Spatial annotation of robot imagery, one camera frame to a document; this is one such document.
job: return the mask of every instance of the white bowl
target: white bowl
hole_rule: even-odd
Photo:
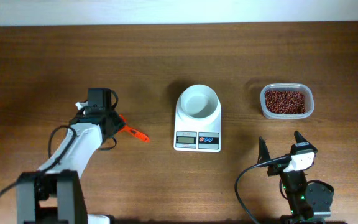
[[[193,85],[179,97],[177,111],[180,119],[190,126],[212,123],[221,112],[221,103],[216,93],[206,85]]]
[[[305,109],[304,114],[276,114],[272,113],[266,107],[265,93],[270,90],[276,91],[297,91],[301,92],[305,96]],[[296,83],[276,83],[265,86],[260,92],[260,105],[262,106],[263,114],[268,119],[303,119],[310,116],[314,110],[314,100],[310,89],[303,84]]]

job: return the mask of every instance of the white wall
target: white wall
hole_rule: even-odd
[[[0,26],[358,20],[358,0],[0,0]]]

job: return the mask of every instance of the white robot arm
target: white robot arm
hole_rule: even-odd
[[[99,125],[92,123],[77,123],[71,127],[76,131],[76,138],[62,159],[60,159],[59,163],[46,171],[46,174],[57,174],[63,170],[75,170],[78,173],[78,177],[81,178],[92,154],[102,145],[103,137]],[[44,170],[53,164],[55,159],[63,152],[64,148],[70,142],[72,135],[73,131],[68,129],[66,138],[51,158],[38,168],[39,171]]]
[[[113,105],[111,95],[116,97]],[[98,88],[88,90],[86,103],[77,103],[79,112],[69,126],[62,126],[67,128],[67,135],[59,148],[37,172],[23,173],[17,181],[19,224],[112,222],[107,215],[87,214],[79,179],[93,153],[107,139],[114,139],[114,135],[125,126],[124,120],[114,110],[117,102],[115,92]],[[57,197],[57,208],[40,207],[39,201],[47,200],[49,196]]]

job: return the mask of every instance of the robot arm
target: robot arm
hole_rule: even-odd
[[[292,215],[282,216],[285,224],[325,223],[331,215],[334,188],[319,180],[306,180],[304,170],[313,165],[318,152],[298,131],[294,133],[296,144],[292,145],[288,159],[268,165],[268,176],[280,175]],[[269,161],[266,143],[259,138],[258,163]]]
[[[111,95],[116,97],[113,105]],[[110,224],[110,217],[88,215],[80,178],[92,154],[125,126],[114,110],[117,102],[115,92],[98,88],[88,90],[86,103],[77,103],[79,111],[59,148],[37,172],[17,180],[18,223]],[[50,196],[58,206],[41,207],[39,202]]]
[[[103,135],[100,125],[92,123],[77,123],[71,127],[76,131],[76,138],[62,159],[60,159],[60,162],[48,170],[46,174],[58,174],[63,170],[72,170],[77,171],[78,177],[81,178],[92,154],[102,145]],[[39,171],[44,170],[53,164],[55,159],[62,154],[64,148],[70,142],[72,135],[73,131],[68,129],[66,138],[51,158],[38,168]]]

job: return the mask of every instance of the wooden table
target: wooden table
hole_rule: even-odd
[[[175,103],[197,83],[222,104],[219,153],[172,146]],[[314,113],[265,119],[259,94],[269,83],[307,85]],[[47,159],[50,132],[91,87],[115,90],[118,112],[151,142],[120,133],[115,149],[94,154],[81,179],[90,213],[249,220],[233,186],[257,162],[258,137],[276,157],[299,130],[319,149],[307,179],[335,187],[330,220],[358,223],[358,22],[0,27],[0,190]],[[243,177],[240,194],[257,217],[290,214],[278,181],[266,169]],[[15,220],[12,190],[0,199],[0,223]]]

